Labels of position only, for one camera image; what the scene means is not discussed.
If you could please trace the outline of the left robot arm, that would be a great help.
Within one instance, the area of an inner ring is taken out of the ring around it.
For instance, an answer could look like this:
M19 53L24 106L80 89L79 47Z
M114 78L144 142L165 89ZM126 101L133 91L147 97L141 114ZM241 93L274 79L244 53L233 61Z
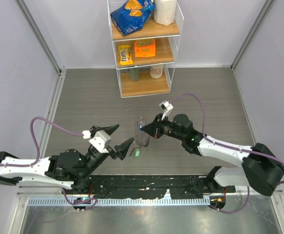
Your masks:
M58 155L39 160L20 159L8 152L0 152L0 185L17 184L59 186L71 193L84 194L90 190L92 173L108 158L124 160L134 138L112 148L111 135L119 125L93 126L80 136L90 146L86 154L68 149Z

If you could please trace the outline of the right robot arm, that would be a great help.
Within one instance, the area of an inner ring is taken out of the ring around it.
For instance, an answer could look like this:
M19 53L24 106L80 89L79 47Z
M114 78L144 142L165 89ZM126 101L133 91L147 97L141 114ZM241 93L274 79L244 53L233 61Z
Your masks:
M284 166L263 144L239 146L197 131L185 114L174 116L172 121L162 114L141 127L141 131L153 138L163 135L178 139L190 154L208 156L233 164L233 168L220 167L207 179L207 187L218 192L226 186L247 186L256 192L271 196L284 176Z

